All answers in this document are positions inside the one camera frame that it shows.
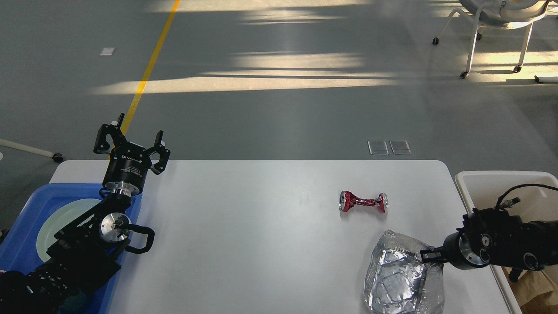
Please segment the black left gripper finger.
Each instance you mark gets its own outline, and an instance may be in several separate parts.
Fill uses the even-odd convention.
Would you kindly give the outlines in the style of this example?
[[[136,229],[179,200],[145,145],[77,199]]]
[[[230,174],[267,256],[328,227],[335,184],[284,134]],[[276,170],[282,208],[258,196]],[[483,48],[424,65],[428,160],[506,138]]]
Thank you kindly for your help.
[[[131,144],[127,141],[121,130],[124,117],[124,113],[120,113],[115,124],[105,123],[101,125],[93,147],[95,154],[115,155],[131,149]]]
[[[165,143],[163,142],[162,138],[163,130],[160,130],[155,137],[155,143],[153,147],[146,149],[144,152],[144,160],[146,164],[149,165],[149,169],[155,175],[159,175],[166,170],[166,166],[169,162],[171,153],[171,151],[165,147]],[[157,161],[151,160],[151,156],[154,154],[159,156],[159,159]]]

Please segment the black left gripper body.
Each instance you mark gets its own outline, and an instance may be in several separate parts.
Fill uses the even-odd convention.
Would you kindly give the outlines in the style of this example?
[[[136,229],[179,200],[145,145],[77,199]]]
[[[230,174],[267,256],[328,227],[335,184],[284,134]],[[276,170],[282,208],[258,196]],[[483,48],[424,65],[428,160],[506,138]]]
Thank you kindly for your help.
[[[115,147],[110,152],[110,161],[103,178],[103,187],[112,193],[125,188],[131,195],[143,192],[147,172],[152,163],[147,149],[142,146]]]

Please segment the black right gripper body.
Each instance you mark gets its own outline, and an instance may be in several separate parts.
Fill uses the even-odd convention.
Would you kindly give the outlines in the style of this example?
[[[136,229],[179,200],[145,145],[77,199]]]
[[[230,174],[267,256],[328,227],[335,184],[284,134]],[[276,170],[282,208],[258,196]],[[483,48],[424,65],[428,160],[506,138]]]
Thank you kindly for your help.
[[[460,232],[446,237],[441,256],[444,263],[449,263],[459,270],[476,270],[488,266],[488,263],[473,251],[469,241]]]

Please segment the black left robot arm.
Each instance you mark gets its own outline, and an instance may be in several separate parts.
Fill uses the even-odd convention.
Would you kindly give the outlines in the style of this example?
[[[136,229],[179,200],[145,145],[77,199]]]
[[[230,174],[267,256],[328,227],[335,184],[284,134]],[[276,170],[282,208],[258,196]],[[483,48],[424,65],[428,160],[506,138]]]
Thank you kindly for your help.
[[[100,202],[54,233],[44,264],[28,274],[2,273],[3,314],[55,314],[68,298],[90,297],[109,282],[120,270],[120,254],[144,254],[152,248],[155,231],[133,223],[126,211],[142,193],[148,171],[159,175],[165,170],[170,150],[161,130],[150,148],[128,141],[123,120],[121,113],[96,136],[94,153],[109,155]]]

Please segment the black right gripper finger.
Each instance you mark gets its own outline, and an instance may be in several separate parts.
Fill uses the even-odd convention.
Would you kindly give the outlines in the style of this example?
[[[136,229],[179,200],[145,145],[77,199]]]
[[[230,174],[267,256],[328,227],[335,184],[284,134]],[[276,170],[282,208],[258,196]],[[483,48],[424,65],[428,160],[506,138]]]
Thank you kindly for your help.
[[[438,248],[422,249],[420,258],[423,263],[446,263],[446,256],[442,246]]]

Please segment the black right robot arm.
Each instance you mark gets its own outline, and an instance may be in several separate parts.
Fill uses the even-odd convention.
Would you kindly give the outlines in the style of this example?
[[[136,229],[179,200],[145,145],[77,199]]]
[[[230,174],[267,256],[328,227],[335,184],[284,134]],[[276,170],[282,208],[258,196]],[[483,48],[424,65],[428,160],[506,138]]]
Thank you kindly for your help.
[[[517,282],[524,271],[539,272],[558,262],[557,221],[524,222],[508,209],[520,198],[507,196],[520,188],[538,187],[556,191],[545,184],[520,184],[498,197],[491,208],[473,208],[462,217],[462,227],[450,234],[438,248],[424,249],[424,263],[449,263],[459,270],[476,270],[486,266],[511,268],[508,276]]]

